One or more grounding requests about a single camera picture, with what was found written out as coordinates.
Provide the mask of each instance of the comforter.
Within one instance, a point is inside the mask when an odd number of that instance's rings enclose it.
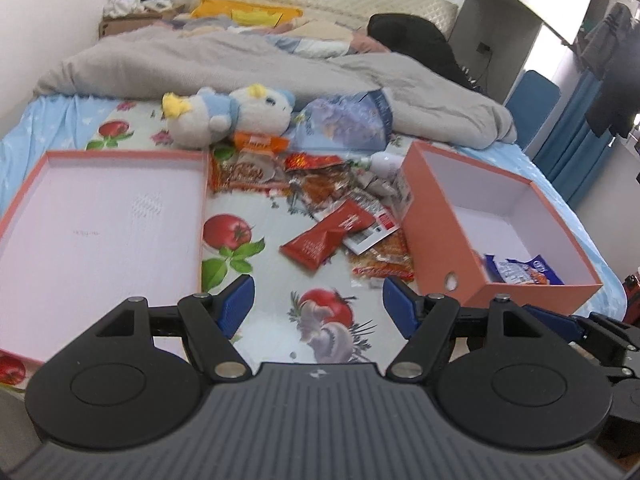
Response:
[[[227,31],[185,38],[147,27],[106,38],[46,73],[34,94],[159,100],[166,92],[192,95],[208,86],[229,93],[255,82],[291,91],[297,108],[322,96],[385,88],[396,132],[476,149],[516,139],[505,107],[407,56],[305,59],[262,36]]]

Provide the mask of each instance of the gray ribbed panel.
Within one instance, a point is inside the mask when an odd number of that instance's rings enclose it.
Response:
[[[319,378],[317,370],[326,375]],[[120,453],[44,445],[15,480],[614,480],[622,471],[583,445],[546,456],[479,444],[443,419],[418,386],[372,365],[265,364],[213,389],[198,416],[154,444]]]

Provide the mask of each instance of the blue chair backrest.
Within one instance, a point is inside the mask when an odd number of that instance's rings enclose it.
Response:
[[[526,148],[549,117],[560,98],[560,89],[535,70],[520,79],[505,104],[518,131],[517,145]]]

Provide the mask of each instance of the wall outlet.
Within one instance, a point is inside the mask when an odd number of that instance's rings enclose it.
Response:
[[[482,41],[478,43],[478,47],[476,48],[476,52],[480,54],[489,54],[491,52],[491,47]]]

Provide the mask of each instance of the plush toy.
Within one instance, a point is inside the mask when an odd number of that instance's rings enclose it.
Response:
[[[206,148],[234,131],[280,136],[289,127],[295,98],[260,84],[231,94],[201,88],[190,97],[165,94],[162,111],[171,138],[185,148]]]

